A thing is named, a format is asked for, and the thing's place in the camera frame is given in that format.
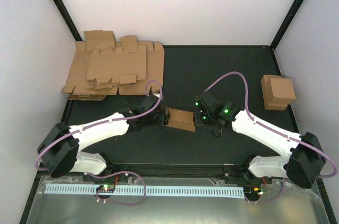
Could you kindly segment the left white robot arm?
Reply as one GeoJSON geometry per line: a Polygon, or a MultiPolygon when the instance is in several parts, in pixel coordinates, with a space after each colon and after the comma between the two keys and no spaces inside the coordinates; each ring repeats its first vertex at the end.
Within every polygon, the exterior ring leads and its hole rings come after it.
{"type": "Polygon", "coordinates": [[[91,173],[102,181],[113,177],[114,169],[100,154],[84,149],[105,139],[142,132],[153,125],[168,125],[171,115],[161,97],[150,94],[141,103],[87,124],[53,126],[37,149],[39,161],[52,178],[71,172],[91,173]]]}

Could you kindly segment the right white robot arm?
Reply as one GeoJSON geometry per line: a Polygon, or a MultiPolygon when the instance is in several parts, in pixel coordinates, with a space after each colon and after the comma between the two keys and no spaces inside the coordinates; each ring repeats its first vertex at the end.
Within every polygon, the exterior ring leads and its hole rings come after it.
{"type": "Polygon", "coordinates": [[[309,189],[326,164],[319,140],[310,132],[300,135],[281,129],[240,109],[233,102],[222,104],[207,91],[195,98],[194,105],[200,111],[203,124],[219,129],[229,127],[277,153],[274,157],[253,157],[240,171],[246,183],[254,183],[261,177],[279,177],[309,189]]]}

